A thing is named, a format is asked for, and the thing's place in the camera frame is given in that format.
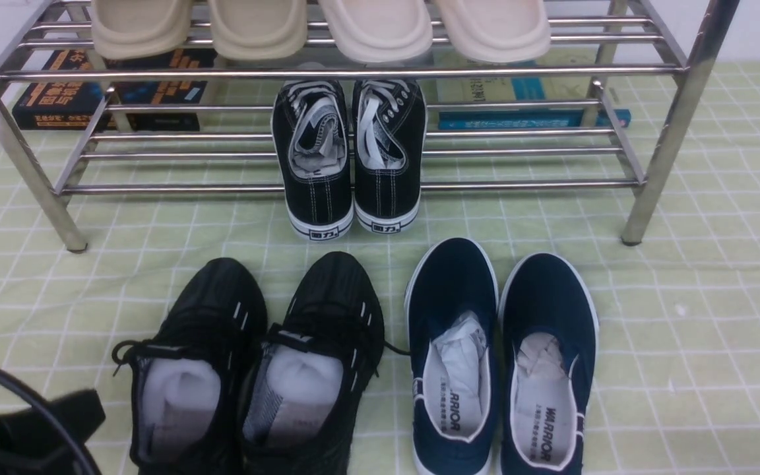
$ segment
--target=book spine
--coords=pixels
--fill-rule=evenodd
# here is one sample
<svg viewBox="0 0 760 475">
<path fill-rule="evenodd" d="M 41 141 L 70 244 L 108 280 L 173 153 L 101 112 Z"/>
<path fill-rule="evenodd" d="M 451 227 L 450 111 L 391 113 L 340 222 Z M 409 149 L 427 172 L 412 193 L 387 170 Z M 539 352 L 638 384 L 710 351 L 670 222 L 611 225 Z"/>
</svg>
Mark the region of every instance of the book spine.
<svg viewBox="0 0 760 475">
<path fill-rule="evenodd" d="M 562 113 L 527 114 L 524 116 L 507 117 L 470 117 L 466 114 L 439 114 L 439 130 L 477 130 L 477 129 L 559 129 L 559 127 L 579 127 L 582 121 L 582 111 L 564 111 Z M 627 109 L 616 110 L 621 127 L 629 127 L 631 112 Z M 597 127 L 612 125 L 609 118 L 597 117 Z"/>
</svg>

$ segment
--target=blue book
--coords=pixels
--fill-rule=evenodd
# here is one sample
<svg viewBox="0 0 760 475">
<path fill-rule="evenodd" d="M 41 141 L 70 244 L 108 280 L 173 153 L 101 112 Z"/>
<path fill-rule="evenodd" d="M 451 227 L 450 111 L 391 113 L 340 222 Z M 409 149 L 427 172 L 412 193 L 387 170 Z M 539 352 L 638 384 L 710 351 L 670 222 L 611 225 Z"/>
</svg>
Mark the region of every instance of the blue book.
<svg viewBox="0 0 760 475">
<path fill-rule="evenodd" d="M 519 66 L 594 63 L 593 48 L 552 48 L 537 62 Z M 455 51 L 436 51 L 435 64 L 448 67 L 469 67 L 470 60 Z M 590 78 L 526 77 L 526 78 L 466 78 L 437 81 L 440 102 L 512 102 L 512 100 L 572 100 L 583 99 Z M 618 94 L 610 88 L 609 97 L 618 105 Z M 541 129 L 541 127 L 579 127 L 583 109 L 524 109 L 519 111 L 442 111 L 438 114 L 440 130 L 459 129 Z M 622 127 L 631 123 L 631 112 L 616 109 Z M 601 113 L 597 126 L 609 126 L 609 118 Z"/>
</svg>

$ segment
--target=shoe rack leg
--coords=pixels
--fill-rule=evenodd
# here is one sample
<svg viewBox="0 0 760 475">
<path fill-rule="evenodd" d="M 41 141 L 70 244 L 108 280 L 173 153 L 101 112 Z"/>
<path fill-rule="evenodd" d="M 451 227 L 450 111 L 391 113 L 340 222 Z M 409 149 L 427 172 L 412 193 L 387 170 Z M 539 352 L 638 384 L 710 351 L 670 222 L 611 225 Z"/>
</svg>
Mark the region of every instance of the shoe rack leg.
<svg viewBox="0 0 760 475">
<path fill-rule="evenodd" d="M 697 40 L 688 58 L 688 68 L 681 78 L 681 85 L 673 98 L 673 105 L 664 122 L 647 169 L 647 182 L 639 189 L 635 205 L 629 215 L 627 227 L 621 240 L 627 246 L 641 243 L 655 212 L 664 184 L 673 169 L 673 163 L 691 120 L 697 111 L 700 97 L 708 84 L 714 64 L 740 0 L 710 0 Z"/>
<path fill-rule="evenodd" d="M 72 21 L 83 21 L 83 22 L 90 21 L 90 12 L 87 11 L 87 7 L 85 6 L 67 5 L 66 12 L 69 14 L 69 18 L 71 18 Z M 81 32 L 81 33 L 78 33 L 78 37 L 88 38 L 90 37 L 90 33 Z M 96 69 L 96 70 L 108 69 L 108 66 L 106 66 L 105 64 L 105 58 L 103 58 L 102 55 L 97 53 L 96 50 L 87 49 L 86 53 L 87 53 L 87 60 L 90 61 L 90 65 L 93 66 L 93 69 Z M 100 83 L 100 87 L 102 87 L 102 90 L 111 90 L 110 86 L 111 86 L 111 83 L 109 82 Z M 111 93 L 111 102 L 113 104 L 121 104 L 119 100 L 119 94 L 116 93 L 114 90 Z M 111 116 L 113 117 L 113 121 L 115 122 L 115 125 L 117 125 L 118 132 L 133 132 L 133 128 L 131 127 L 130 121 L 127 120 L 127 114 L 125 112 L 111 112 Z"/>
<path fill-rule="evenodd" d="M 66 248 L 73 253 L 87 250 L 87 241 L 78 226 L 75 226 L 75 221 L 66 210 L 66 204 L 52 191 L 48 176 L 37 162 L 37 158 L 25 142 L 25 138 L 19 132 L 13 117 L 1 99 L 0 143 Z"/>
<path fill-rule="evenodd" d="M 628 0 L 610 0 L 609 2 L 609 16 L 623 16 L 627 14 Z M 606 27 L 606 32 L 620 33 L 623 30 L 621 25 L 612 25 Z M 606 43 L 600 45 L 597 49 L 597 60 L 594 62 L 597 64 L 612 64 L 615 62 L 615 53 L 618 52 L 618 43 Z M 597 96 L 597 86 L 595 82 L 602 84 L 603 89 L 606 89 L 606 78 L 591 78 L 591 82 L 588 84 L 588 93 L 586 97 Z M 594 127 L 597 124 L 597 116 L 599 109 L 597 106 L 588 106 L 585 108 L 583 114 L 583 127 Z"/>
</svg>

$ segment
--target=black canvas sneaker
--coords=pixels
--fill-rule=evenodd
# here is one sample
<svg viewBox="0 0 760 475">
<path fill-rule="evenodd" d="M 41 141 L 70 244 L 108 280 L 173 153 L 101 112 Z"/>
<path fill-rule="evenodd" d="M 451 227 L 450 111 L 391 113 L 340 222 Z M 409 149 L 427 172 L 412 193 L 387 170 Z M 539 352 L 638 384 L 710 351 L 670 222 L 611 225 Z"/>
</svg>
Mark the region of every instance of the black canvas sneaker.
<svg viewBox="0 0 760 475">
<path fill-rule="evenodd" d="M 347 253 L 319 259 L 272 325 L 240 412 L 252 475 L 344 475 L 356 411 L 383 355 L 383 310 Z"/>
<path fill-rule="evenodd" d="M 428 111 L 413 80 L 357 81 L 356 216 L 365 229 L 395 234 L 418 214 Z"/>
<path fill-rule="evenodd" d="M 236 401 L 266 324 L 251 273 L 234 259 L 215 259 L 183 289 L 154 338 L 114 348 L 113 360 L 133 370 L 131 460 L 140 474 L 238 473 Z"/>
<path fill-rule="evenodd" d="M 335 81 L 287 82 L 271 127 L 293 228 L 311 241 L 345 234 L 354 219 L 346 102 Z"/>
</svg>

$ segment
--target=stainless steel shoe rack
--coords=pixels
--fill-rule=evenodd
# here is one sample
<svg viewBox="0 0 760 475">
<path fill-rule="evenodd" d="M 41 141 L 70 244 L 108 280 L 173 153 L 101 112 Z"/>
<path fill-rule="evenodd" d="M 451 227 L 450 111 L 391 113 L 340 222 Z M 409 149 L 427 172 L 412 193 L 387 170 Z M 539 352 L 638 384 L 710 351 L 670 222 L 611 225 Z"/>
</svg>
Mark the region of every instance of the stainless steel shoe rack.
<svg viewBox="0 0 760 475">
<path fill-rule="evenodd" d="M 116 193 L 148 193 L 149 195 L 169 195 L 169 193 L 277 193 L 283 190 L 280 184 L 79 184 L 79 181 L 93 160 L 139 160 L 139 162 L 165 162 L 166 160 L 271 160 L 275 161 L 272 151 L 160 151 L 136 150 L 97 151 L 99 144 L 138 144 L 157 143 L 161 141 L 181 141 L 181 143 L 201 144 L 203 142 L 253 142 L 270 141 L 265 133 L 151 133 L 132 132 L 127 123 L 126 114 L 166 113 L 166 112 L 260 112 L 269 111 L 270 106 L 262 105 L 199 105 L 199 106 L 139 106 L 123 105 L 114 94 L 113 84 L 117 81 L 154 81 L 154 80 L 254 80 L 254 79 L 368 79 L 368 78 L 413 78 L 413 79 L 454 79 L 464 77 L 513 77 L 573 75 L 591 76 L 588 96 L 582 100 L 547 100 L 547 102 L 507 102 L 501 104 L 455 103 L 434 104 L 432 110 L 518 110 L 531 108 L 584 108 L 586 113 L 582 127 L 572 129 L 525 129 L 525 130 L 465 130 L 465 131 L 431 131 L 427 134 L 425 159 L 439 157 L 506 157 L 524 160 L 532 156 L 582 156 L 583 154 L 611 154 L 621 162 L 623 178 L 572 178 L 559 180 L 528 181 L 441 181 L 441 183 L 423 183 L 422 189 L 428 192 L 470 191 L 470 190 L 556 190 L 556 189 L 613 189 L 613 187 L 630 187 L 636 197 L 635 205 L 628 218 L 621 240 L 624 244 L 640 243 L 645 234 L 649 220 L 654 213 L 664 184 L 673 168 L 676 156 L 684 141 L 685 133 L 691 123 L 697 103 L 702 96 L 714 67 L 718 51 L 726 38 L 730 23 L 735 15 L 740 0 L 710 0 L 703 18 L 699 35 L 687 56 L 681 50 L 670 30 L 660 15 L 652 7 L 650 0 L 608 0 L 609 9 L 600 16 L 574 16 L 551 18 L 553 27 L 552 42 L 564 44 L 597 44 L 599 46 L 595 64 L 564 65 L 547 67 L 508 67 L 482 65 L 475 69 L 443 69 L 442 67 L 384 67 L 383 69 L 325 69 L 305 70 L 290 69 L 199 69 L 199 70 L 142 70 L 121 71 L 103 69 L 102 58 L 92 51 L 90 39 L 90 21 L 88 21 L 88 0 L 46 0 L 37 18 L 31 19 L 23 31 L 19 32 L 9 50 L 0 58 L 0 142 L 13 161 L 25 183 L 48 216 L 51 225 L 57 230 L 67 249 L 82 252 L 87 249 L 87 241 L 73 222 L 67 211 L 67 204 L 73 195 L 115 195 Z M 434 45 L 449 43 L 440 19 L 434 19 Z M 206 31 L 209 24 L 202 21 L 193 22 L 193 30 L 202 32 L 202 36 L 193 35 L 184 44 L 185 48 L 211 48 L 212 40 Z M 565 32 L 568 27 L 598 27 L 599 32 L 575 33 Z M 625 27 L 640 27 L 636 33 L 627 33 Z M 326 31 L 323 21 L 311 21 L 311 31 Z M 74 33 L 71 38 L 49 37 L 55 32 Z M 658 63 L 621 64 L 615 63 L 615 51 L 621 43 L 646 43 L 655 47 L 660 56 Z M 307 40 L 306 48 L 331 48 L 333 39 L 327 35 L 312 35 Z M 34 51 L 84 48 L 90 53 L 91 62 L 96 69 L 78 71 L 27 71 L 25 63 Z M 630 147 L 624 130 L 615 118 L 612 103 L 606 96 L 606 79 L 616 75 L 670 75 L 678 90 L 666 118 L 666 123 L 658 138 L 657 147 L 646 171 L 642 169 L 633 148 Z M 72 151 L 67 165 L 63 169 L 57 184 L 52 184 L 37 162 L 33 151 L 13 121 L 6 105 L 2 102 L 3 91 L 12 83 L 32 82 L 98 82 L 108 93 L 94 112 L 93 120 L 84 135 Z M 599 111 L 612 118 L 611 127 L 595 127 Z M 118 131 L 97 133 L 96 126 L 104 114 L 112 114 L 119 125 Z M 562 145 L 555 147 L 525 147 L 526 139 L 533 138 L 574 138 L 574 137 L 608 137 L 606 146 Z M 464 150 L 440 150 L 430 146 L 436 139 L 517 139 L 511 148 L 465 148 Z"/>
</svg>

